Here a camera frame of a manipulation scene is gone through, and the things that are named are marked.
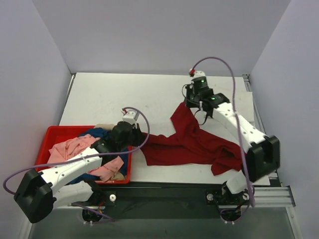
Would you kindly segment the dark red t-shirt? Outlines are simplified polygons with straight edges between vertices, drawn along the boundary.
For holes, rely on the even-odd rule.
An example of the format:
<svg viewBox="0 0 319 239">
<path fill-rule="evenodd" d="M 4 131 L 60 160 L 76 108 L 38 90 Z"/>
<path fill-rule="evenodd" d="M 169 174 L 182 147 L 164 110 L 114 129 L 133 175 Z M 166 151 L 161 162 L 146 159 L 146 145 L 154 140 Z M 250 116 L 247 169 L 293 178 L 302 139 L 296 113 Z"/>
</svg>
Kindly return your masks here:
<svg viewBox="0 0 319 239">
<path fill-rule="evenodd" d="M 151 134 L 142 147 L 148 166 L 208 164 L 213 175 L 241 170 L 240 147 L 202 130 L 185 103 L 179 104 L 170 120 L 174 134 Z"/>
</svg>

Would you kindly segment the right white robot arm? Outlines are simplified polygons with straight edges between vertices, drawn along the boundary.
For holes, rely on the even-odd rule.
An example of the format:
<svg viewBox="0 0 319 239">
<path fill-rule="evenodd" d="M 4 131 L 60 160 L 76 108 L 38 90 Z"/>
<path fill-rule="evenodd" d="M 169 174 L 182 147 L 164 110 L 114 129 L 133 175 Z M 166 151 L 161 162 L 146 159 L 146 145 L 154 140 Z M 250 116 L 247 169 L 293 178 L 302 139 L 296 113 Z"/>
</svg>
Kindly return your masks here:
<svg viewBox="0 0 319 239">
<path fill-rule="evenodd" d="M 221 190 L 221 199 L 233 203 L 239 195 L 248 194 L 254 204 L 252 183 L 280 167 L 280 141 L 256 129 L 235 109 L 224 94 L 215 94 L 205 76 L 194 76 L 185 86 L 185 103 L 188 108 L 205 112 L 206 117 L 221 123 L 239 142 L 242 168 L 227 180 Z"/>
</svg>

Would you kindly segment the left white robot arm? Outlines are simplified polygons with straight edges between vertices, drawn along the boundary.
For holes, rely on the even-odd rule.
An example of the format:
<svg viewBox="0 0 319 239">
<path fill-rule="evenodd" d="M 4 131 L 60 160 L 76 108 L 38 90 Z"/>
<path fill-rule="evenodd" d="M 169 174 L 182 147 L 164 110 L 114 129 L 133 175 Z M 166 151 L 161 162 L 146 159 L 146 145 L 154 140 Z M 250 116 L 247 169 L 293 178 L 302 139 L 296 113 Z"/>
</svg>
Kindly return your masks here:
<svg viewBox="0 0 319 239">
<path fill-rule="evenodd" d="M 30 223 L 38 223 L 53 209 L 76 202 L 97 204 L 101 193 L 95 189 L 94 182 L 70 184 L 70 181 L 111 162 L 125 154 L 125 148 L 139 149 L 145 145 L 149 134 L 141 132 L 139 124 L 119 122 L 109 136 L 95 141 L 75 157 L 61 163 L 42 165 L 25 170 L 25 175 L 14 194 L 14 200 L 24 212 Z"/>
</svg>

